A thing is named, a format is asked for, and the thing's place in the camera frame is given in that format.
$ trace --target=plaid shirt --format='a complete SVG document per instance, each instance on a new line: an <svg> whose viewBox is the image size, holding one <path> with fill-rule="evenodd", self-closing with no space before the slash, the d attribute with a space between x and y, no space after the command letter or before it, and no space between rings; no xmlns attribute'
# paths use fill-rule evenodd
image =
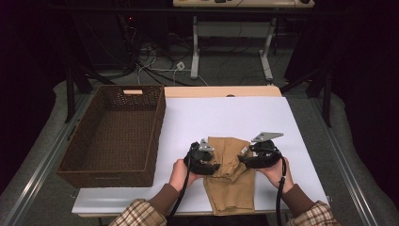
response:
<svg viewBox="0 0 399 226"><path fill-rule="evenodd" d="M167 225L167 220L145 200L134 200L109 226ZM310 210L287 222L290 226L340 225L327 204L317 202Z"/></svg>
<svg viewBox="0 0 399 226"><path fill-rule="evenodd" d="M156 226L167 225L164 216L156 212L145 200L134 200L109 226Z"/></svg>
<svg viewBox="0 0 399 226"><path fill-rule="evenodd" d="M332 216L329 206L318 201L310 210L301 214L297 218L291 219L287 225L294 226L322 226L322 225L340 225Z"/></svg>

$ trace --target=person's right hand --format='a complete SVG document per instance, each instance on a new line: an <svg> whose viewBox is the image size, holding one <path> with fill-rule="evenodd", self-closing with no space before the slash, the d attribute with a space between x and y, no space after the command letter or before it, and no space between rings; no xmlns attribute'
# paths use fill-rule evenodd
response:
<svg viewBox="0 0 399 226"><path fill-rule="evenodd" d="M287 158L284 157L284 159L285 159L285 164L287 166L287 171L285 175L284 187L282 188L282 194L287 193L294 186L293 177L291 176L291 171L290 171L290 164ZM256 170L263 173L275 188L279 188L279 181L281 180L282 176L281 159L273 167L256 169Z"/></svg>

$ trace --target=wicker basket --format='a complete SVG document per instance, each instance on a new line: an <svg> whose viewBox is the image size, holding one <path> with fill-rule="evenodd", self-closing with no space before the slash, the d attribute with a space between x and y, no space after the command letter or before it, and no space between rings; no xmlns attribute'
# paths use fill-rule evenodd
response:
<svg viewBox="0 0 399 226"><path fill-rule="evenodd" d="M57 174L74 187L152 186L166 109L163 86L102 86Z"/></svg>

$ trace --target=hand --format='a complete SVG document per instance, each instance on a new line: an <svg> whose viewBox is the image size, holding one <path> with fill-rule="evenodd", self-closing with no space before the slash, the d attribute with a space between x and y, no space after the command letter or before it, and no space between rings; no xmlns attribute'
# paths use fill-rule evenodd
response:
<svg viewBox="0 0 399 226"><path fill-rule="evenodd" d="M187 166L182 159L178 159L173 164L173 171L170 174L169 184L173 186L177 191L181 192L183 189L185 175L187 175ZM197 175L190 172L188 177L187 187L190 187L195 180L202 178L202 175Z"/></svg>
<svg viewBox="0 0 399 226"><path fill-rule="evenodd" d="M284 157L284 159L285 159L285 164L287 166L287 171L285 175L284 187L282 188L282 194L287 193L294 186L293 177L291 176L291 171L290 171L290 163L288 162L287 158ZM279 188L279 181L281 180L282 176L281 159L271 168L263 168L256 170L263 173L275 188Z"/></svg>

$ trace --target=khaki cloth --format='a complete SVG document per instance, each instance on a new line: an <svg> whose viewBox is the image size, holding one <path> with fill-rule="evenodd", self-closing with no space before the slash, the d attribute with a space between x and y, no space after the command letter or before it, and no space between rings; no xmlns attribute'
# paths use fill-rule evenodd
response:
<svg viewBox="0 0 399 226"><path fill-rule="evenodd" d="M215 148L212 163L218 171L203 180L209 202L216 216L254 213L255 170L247 169L237 155L252 156L249 142L233 137L209 137Z"/></svg>

